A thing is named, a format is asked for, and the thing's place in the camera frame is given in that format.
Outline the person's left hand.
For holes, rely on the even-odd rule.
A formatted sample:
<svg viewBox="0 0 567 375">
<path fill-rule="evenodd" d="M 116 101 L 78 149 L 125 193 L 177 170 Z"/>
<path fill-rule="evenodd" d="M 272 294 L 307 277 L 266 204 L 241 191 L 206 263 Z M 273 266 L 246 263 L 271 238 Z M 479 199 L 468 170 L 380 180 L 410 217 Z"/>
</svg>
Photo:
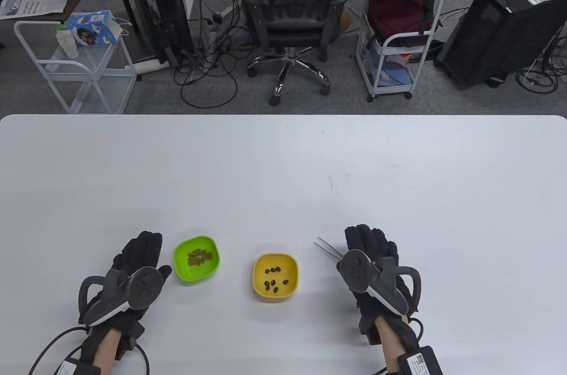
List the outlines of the person's left hand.
<svg viewBox="0 0 567 375">
<path fill-rule="evenodd" d="M 120 360 L 136 346 L 144 333 L 140 320 L 172 272 L 169 265 L 158 266 L 162 243 L 160 233 L 144 231 L 115 256 L 105 276 L 83 280 L 78 322 L 87 327 L 88 337 L 81 347 L 81 362 L 94 365 L 99 346 L 111 330 L 120 334 L 114 359 Z"/>
</svg>

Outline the person's right hand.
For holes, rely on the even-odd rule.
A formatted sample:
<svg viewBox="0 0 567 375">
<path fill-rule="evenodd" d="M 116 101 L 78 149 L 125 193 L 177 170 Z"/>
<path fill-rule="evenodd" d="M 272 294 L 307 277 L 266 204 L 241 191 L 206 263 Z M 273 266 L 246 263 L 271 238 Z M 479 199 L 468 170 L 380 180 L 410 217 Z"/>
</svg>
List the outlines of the person's right hand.
<svg viewBox="0 0 567 375">
<path fill-rule="evenodd" d="M 339 259 L 337 269 L 356 299 L 361 313 L 359 327 L 370 344 L 381 344 L 376 320 L 383 317 L 400 338 L 407 352 L 419 348 L 419 338 L 404 321 L 417 312 L 421 298 L 420 273 L 399 264 L 395 242 L 377 228 L 365 224 L 346 228 L 348 251 Z"/>
</svg>

